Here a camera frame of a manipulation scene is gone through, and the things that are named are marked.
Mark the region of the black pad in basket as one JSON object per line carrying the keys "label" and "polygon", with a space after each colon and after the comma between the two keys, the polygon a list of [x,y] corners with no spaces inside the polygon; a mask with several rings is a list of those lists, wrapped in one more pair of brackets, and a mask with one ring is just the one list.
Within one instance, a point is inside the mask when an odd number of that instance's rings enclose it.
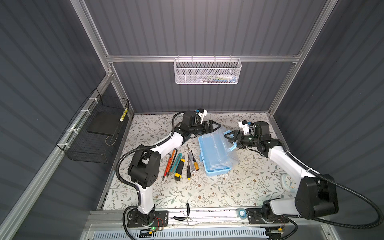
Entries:
{"label": "black pad in basket", "polygon": [[121,126],[120,115],[113,113],[97,113],[87,128],[88,133],[112,137]]}

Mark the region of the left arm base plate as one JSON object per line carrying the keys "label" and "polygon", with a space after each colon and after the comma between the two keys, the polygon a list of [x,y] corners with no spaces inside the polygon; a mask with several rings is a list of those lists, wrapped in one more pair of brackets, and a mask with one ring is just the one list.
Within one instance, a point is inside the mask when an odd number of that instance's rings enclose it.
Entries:
{"label": "left arm base plate", "polygon": [[166,227],[169,220],[168,211],[152,211],[148,215],[142,214],[138,210],[132,210],[127,216],[128,228],[141,227]]}

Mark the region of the black hex key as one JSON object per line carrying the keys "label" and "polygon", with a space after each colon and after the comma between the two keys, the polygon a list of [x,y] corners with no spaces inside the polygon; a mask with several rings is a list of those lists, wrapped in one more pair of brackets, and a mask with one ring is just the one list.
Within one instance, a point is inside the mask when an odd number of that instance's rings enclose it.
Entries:
{"label": "black hex key", "polygon": [[171,169],[172,169],[172,167],[174,165],[174,162],[176,160],[177,154],[178,154],[178,149],[174,149],[173,158],[172,158],[172,161],[171,161],[171,165],[170,165],[170,169],[169,169],[168,175],[171,173]]}

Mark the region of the yellow black utility knife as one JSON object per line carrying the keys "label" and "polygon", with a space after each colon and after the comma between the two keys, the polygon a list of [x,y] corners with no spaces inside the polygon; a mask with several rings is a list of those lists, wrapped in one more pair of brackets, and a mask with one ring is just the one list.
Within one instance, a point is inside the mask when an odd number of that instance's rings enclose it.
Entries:
{"label": "yellow black utility knife", "polygon": [[182,156],[178,165],[177,165],[176,172],[175,172],[175,180],[176,181],[181,180],[184,165],[185,165],[185,156]]}

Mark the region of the orange hex key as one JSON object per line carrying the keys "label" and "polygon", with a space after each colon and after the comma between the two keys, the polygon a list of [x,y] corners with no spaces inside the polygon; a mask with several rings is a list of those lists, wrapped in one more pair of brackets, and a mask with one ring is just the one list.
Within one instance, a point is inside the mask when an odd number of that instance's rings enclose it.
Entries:
{"label": "orange hex key", "polygon": [[173,160],[175,158],[175,155],[177,154],[177,151],[178,151],[177,149],[174,149],[173,152],[172,152],[172,155],[171,155],[171,157],[169,159],[169,162],[168,162],[168,165],[167,165],[167,169],[166,169],[166,177],[168,177],[169,174],[170,174],[170,170],[171,170],[171,167],[172,167],[172,164],[173,164]]}

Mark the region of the red hex key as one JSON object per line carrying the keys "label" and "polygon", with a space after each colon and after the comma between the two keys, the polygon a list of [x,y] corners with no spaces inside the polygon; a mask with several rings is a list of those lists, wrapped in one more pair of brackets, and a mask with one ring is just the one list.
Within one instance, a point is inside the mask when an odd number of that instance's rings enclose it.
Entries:
{"label": "red hex key", "polygon": [[173,164],[173,161],[174,161],[174,159],[175,159],[175,157],[176,157],[177,152],[178,152],[178,150],[177,150],[177,148],[175,148],[175,149],[173,149],[172,154],[170,154],[170,158],[169,158],[169,160],[168,160],[168,163],[167,163],[167,167],[166,167],[165,173],[164,173],[164,175],[163,175],[163,177],[162,177],[162,181],[164,181],[165,178],[169,176],[169,174],[170,174],[170,170],[171,170],[171,167],[172,167],[172,164]]}

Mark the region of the black pliers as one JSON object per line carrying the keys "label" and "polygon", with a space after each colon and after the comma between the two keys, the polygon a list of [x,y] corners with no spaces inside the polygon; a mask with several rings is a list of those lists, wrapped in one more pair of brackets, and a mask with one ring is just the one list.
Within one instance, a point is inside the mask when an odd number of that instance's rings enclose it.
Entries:
{"label": "black pliers", "polygon": [[173,220],[176,220],[176,221],[179,221],[179,222],[183,222],[183,221],[186,221],[187,222],[187,225],[189,226],[190,225],[190,221],[192,220],[190,218],[190,213],[191,213],[191,207],[190,207],[190,204],[189,203],[186,203],[186,212],[183,213],[184,215],[182,217],[178,217],[178,216],[173,216],[172,219]]}

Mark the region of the blue tape roll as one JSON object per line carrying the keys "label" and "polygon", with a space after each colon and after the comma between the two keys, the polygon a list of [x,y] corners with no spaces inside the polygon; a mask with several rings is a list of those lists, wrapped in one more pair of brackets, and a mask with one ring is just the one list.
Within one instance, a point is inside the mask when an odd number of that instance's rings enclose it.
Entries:
{"label": "blue tape roll", "polygon": [[247,215],[247,211],[244,209],[244,208],[238,208],[236,210],[236,213],[237,213],[237,216],[241,219],[241,220],[245,220],[248,218],[248,215]]}

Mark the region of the black yellow small screwdriver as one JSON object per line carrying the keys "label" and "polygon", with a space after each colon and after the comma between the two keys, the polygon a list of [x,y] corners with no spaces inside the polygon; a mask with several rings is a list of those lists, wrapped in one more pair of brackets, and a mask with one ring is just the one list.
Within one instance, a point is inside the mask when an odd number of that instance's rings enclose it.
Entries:
{"label": "black yellow small screwdriver", "polygon": [[187,179],[188,180],[191,179],[191,159],[190,159],[190,157],[188,157],[188,161],[187,161]]}

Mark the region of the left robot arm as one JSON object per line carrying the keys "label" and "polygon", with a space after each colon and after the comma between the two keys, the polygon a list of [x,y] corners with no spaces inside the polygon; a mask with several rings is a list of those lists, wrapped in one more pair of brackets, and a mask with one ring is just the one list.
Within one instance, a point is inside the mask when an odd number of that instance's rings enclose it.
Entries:
{"label": "left robot arm", "polygon": [[191,136],[213,133],[220,127],[221,125],[213,120],[191,126],[181,124],[175,127],[173,135],[164,138],[153,147],[139,146],[141,149],[135,152],[128,169],[128,175],[139,194],[138,212],[141,215],[147,217],[154,214],[152,185],[159,175],[160,160],[173,149],[185,144]]}

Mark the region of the clear tape roll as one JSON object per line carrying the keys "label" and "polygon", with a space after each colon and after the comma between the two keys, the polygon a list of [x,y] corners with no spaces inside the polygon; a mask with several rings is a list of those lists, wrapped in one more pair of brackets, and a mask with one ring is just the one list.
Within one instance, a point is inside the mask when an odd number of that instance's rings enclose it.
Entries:
{"label": "clear tape roll", "polygon": [[281,185],[285,191],[290,193],[296,193],[299,188],[298,184],[288,174],[281,175]]}

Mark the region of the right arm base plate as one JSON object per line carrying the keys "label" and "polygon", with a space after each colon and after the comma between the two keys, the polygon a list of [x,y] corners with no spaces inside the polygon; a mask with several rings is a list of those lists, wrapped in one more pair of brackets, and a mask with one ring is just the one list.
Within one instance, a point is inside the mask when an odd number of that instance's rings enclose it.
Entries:
{"label": "right arm base plate", "polygon": [[263,208],[248,208],[246,209],[248,221],[252,225],[261,224],[287,224],[289,221],[282,216],[274,215]]}

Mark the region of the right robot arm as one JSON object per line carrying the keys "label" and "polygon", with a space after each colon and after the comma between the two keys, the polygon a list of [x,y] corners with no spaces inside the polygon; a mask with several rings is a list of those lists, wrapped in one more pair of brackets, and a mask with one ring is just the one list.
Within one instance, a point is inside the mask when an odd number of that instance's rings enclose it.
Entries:
{"label": "right robot arm", "polygon": [[338,213],[336,186],[329,183],[329,175],[321,175],[298,160],[273,138],[266,122],[242,121],[242,129],[225,132],[224,137],[239,149],[252,149],[269,158],[291,177],[298,189],[295,197],[273,199],[264,204],[264,216],[296,216],[313,220]]}

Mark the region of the blue plastic tool box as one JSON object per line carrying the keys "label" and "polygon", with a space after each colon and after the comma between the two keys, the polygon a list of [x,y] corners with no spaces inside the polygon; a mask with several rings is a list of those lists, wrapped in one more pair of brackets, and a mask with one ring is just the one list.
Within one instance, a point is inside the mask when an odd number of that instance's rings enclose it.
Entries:
{"label": "blue plastic tool box", "polygon": [[213,133],[198,137],[200,160],[209,177],[227,174],[240,163],[236,148],[231,150],[233,144],[224,137],[228,132],[230,131],[221,127]]}

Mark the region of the yellow marker pen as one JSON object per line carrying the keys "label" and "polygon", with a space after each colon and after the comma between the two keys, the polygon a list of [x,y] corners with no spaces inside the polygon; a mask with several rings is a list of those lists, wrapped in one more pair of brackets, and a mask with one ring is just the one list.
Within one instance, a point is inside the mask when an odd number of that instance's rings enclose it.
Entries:
{"label": "yellow marker pen", "polygon": [[120,117],[120,122],[123,122],[123,121],[124,121],[124,119],[125,119],[127,113],[128,113],[128,108],[125,108],[124,111],[123,111],[123,113],[122,113],[122,115],[121,115],[121,117]]}

